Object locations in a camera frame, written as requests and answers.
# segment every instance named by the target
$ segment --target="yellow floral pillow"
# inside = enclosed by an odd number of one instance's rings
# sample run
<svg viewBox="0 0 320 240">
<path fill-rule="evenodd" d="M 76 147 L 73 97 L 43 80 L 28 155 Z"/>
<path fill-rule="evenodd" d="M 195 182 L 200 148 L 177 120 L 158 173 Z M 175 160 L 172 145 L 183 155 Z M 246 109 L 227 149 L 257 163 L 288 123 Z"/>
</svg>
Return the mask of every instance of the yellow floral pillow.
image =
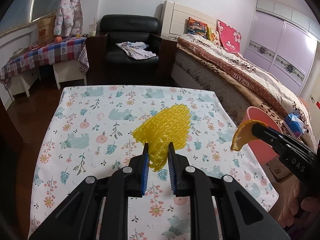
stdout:
<svg viewBox="0 0 320 240">
<path fill-rule="evenodd" d="M 207 39 L 216 46 L 221 46 L 219 33 L 210 27 L 207 29 Z"/>
</svg>

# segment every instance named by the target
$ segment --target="black sofa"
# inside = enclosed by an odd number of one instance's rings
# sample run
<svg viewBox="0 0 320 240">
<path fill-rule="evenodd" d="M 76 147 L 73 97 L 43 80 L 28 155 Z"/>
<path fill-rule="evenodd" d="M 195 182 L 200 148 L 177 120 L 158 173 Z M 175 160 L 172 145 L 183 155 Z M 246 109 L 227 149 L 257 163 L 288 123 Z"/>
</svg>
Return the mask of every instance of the black sofa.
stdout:
<svg viewBox="0 0 320 240">
<path fill-rule="evenodd" d="M 159 65 L 161 44 L 159 21 L 154 17 L 138 15 L 105 15 L 100 21 L 100 33 L 106 33 L 104 71 L 108 84 L 156 84 L 156 68 Z M 121 42 L 142 41 L 146 50 L 157 56 L 136 60 L 116 46 Z"/>
</svg>

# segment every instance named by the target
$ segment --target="pink floral pillow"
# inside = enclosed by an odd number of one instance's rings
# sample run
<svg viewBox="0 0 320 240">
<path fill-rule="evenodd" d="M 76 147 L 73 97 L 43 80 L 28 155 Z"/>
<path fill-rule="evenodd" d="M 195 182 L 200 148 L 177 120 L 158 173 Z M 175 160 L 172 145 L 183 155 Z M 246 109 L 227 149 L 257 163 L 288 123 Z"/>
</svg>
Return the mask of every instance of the pink floral pillow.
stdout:
<svg viewBox="0 0 320 240">
<path fill-rule="evenodd" d="M 221 46 L 232 53 L 240 53 L 241 34 L 231 26 L 217 20 L 217 31 L 220 35 Z"/>
</svg>

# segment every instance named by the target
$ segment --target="patterned coat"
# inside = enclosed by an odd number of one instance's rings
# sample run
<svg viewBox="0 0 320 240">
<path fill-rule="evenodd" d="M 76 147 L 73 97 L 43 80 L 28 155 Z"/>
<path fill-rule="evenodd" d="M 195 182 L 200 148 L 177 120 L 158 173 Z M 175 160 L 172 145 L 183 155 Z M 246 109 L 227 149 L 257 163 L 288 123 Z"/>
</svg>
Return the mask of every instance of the patterned coat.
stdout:
<svg viewBox="0 0 320 240">
<path fill-rule="evenodd" d="M 83 21 L 80 0 L 61 0 L 54 25 L 54 35 L 70 37 L 81 34 Z"/>
</svg>

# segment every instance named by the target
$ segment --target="blue tissue package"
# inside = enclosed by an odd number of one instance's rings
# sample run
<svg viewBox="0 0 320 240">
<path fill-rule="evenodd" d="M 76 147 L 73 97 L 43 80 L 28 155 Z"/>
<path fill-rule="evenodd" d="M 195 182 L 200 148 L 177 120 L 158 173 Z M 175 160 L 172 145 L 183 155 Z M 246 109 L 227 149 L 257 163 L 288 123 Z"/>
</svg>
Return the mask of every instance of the blue tissue package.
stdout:
<svg viewBox="0 0 320 240">
<path fill-rule="evenodd" d="M 288 114 L 284 119 L 284 126 L 289 130 L 292 136 L 299 138 L 304 133 L 304 123 L 298 115 Z"/>
</svg>

